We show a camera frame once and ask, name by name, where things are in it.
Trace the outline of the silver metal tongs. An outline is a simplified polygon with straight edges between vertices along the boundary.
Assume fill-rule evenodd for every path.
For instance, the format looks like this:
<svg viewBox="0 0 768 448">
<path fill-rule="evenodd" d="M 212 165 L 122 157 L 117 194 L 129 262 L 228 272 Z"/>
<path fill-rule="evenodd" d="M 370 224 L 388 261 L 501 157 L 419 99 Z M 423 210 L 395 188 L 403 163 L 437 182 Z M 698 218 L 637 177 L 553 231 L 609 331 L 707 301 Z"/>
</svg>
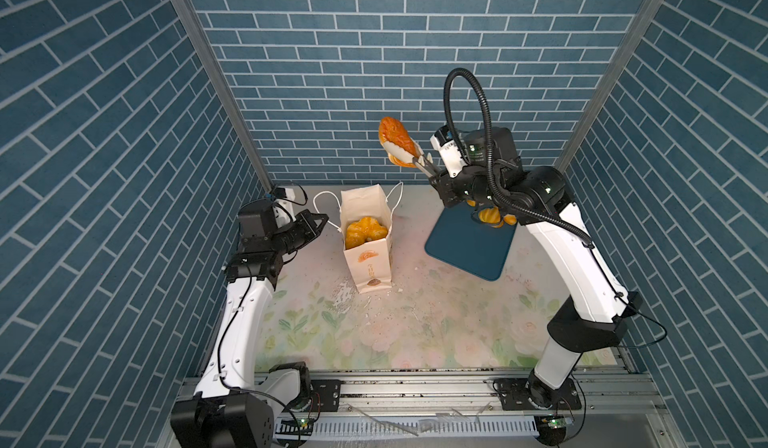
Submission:
<svg viewBox="0 0 768 448">
<path fill-rule="evenodd" d="M 429 178 L 438 176 L 439 169 L 433 162 L 432 155 L 425 154 L 418 144 L 415 146 L 416 154 L 392 141 L 384 141 L 382 147 L 387 152 L 389 161 L 395 165 L 417 168 Z"/>
</svg>

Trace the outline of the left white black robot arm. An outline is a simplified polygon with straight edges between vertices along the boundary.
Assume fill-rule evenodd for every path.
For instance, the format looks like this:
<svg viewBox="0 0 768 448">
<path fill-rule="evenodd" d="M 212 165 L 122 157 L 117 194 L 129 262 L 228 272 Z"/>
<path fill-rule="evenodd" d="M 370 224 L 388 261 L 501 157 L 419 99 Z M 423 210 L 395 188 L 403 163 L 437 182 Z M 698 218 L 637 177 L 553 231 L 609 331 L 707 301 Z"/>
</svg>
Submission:
<svg viewBox="0 0 768 448">
<path fill-rule="evenodd" d="M 278 364 L 255 380 L 255 343 L 285 256 L 316 240 L 327 215 L 292 214 L 269 199 L 238 212 L 238 250 L 226 268 L 226 301 L 210 358 L 192 395 L 175 402 L 170 426 L 183 447 L 268 447 L 281 414 L 311 407 L 303 361 Z"/>
</svg>

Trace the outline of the brown bread piece top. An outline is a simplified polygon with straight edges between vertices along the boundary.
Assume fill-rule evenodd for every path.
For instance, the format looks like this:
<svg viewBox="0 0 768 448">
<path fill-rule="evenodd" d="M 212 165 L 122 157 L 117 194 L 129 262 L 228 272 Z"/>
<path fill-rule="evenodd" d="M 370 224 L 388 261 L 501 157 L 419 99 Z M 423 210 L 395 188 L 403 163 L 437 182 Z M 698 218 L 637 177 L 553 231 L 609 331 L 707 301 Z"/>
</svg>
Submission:
<svg viewBox="0 0 768 448">
<path fill-rule="evenodd" d="M 393 117 L 384 117 L 378 128 L 379 142 L 392 141 L 413 154 L 416 154 L 416 143 L 410 137 L 402 122 Z"/>
</svg>

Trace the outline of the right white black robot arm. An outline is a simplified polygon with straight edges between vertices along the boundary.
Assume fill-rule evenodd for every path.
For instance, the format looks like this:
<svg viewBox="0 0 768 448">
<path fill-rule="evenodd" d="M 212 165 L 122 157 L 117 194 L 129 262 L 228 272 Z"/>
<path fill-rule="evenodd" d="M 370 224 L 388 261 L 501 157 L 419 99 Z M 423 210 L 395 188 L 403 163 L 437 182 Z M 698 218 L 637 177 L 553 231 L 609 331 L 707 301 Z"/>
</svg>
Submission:
<svg viewBox="0 0 768 448">
<path fill-rule="evenodd" d="M 446 211 L 470 217 L 486 230 L 519 226 L 533 235 L 569 291 L 547 325 L 549 338 L 526 389 L 531 404 L 548 409 L 586 352 L 619 346 L 642 299 L 611 272 L 587 234 L 564 175 L 550 166 L 526 170 L 504 127 L 459 135 L 447 125 L 430 139 L 445 166 L 426 164 Z"/>
</svg>

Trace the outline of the white printed paper bag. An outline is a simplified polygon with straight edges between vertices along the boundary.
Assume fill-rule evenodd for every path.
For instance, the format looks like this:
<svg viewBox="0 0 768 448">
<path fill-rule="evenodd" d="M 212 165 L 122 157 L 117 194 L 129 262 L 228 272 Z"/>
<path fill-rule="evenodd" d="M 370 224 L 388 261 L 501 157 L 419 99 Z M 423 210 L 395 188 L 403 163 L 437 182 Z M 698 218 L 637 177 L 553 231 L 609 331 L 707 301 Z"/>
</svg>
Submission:
<svg viewBox="0 0 768 448">
<path fill-rule="evenodd" d="M 343 238 L 343 256 L 359 293 L 392 287 L 393 216 L 402 200 L 403 190 L 402 182 L 396 184 L 388 192 L 385 192 L 381 185 L 376 184 L 342 190 L 339 195 L 330 190 L 323 190 L 312 198 L 313 208 L 317 212 L 319 212 L 318 198 L 329 195 L 335 200 L 339 212 L 339 222 L 330 221 L 330 224 Z M 347 250 L 345 248 L 345 234 L 348 225 L 366 216 L 374 217 L 386 226 L 389 230 L 388 236 Z"/>
</svg>

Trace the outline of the small croissant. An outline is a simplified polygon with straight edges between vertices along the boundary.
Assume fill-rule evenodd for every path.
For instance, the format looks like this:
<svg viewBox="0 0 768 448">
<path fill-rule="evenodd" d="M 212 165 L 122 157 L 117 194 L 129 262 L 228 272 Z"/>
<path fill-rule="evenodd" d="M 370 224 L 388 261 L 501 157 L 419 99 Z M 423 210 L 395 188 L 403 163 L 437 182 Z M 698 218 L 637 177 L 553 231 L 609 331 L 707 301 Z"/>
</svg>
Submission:
<svg viewBox="0 0 768 448">
<path fill-rule="evenodd" d="M 494 228 L 500 228 L 505 224 L 497 207 L 483 208 L 478 212 L 477 217 L 481 223 L 491 225 Z"/>
</svg>

